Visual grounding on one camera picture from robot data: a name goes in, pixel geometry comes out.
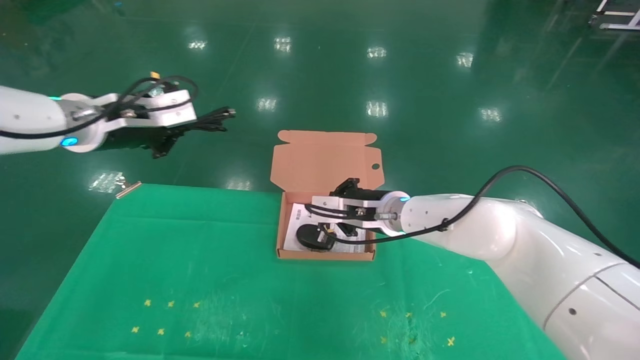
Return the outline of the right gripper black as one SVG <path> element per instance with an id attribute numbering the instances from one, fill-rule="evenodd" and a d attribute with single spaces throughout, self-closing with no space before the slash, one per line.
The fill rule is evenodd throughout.
<path id="1" fill-rule="evenodd" d="M 359 178 L 347 178 L 340 183 L 334 191 L 330 192 L 330 196 L 334 198 L 383 198 L 390 191 L 376 190 L 376 189 L 364 189 L 359 187 Z M 356 227 L 346 223 L 338 224 L 339 230 L 345 237 L 358 237 L 358 230 Z"/>

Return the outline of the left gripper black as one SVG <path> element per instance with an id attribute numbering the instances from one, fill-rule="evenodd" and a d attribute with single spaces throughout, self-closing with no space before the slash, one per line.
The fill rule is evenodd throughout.
<path id="1" fill-rule="evenodd" d="M 154 160 L 166 157 L 188 132 L 201 128 L 200 121 L 173 127 L 123 127 L 107 133 L 102 150 L 152 150 Z"/>

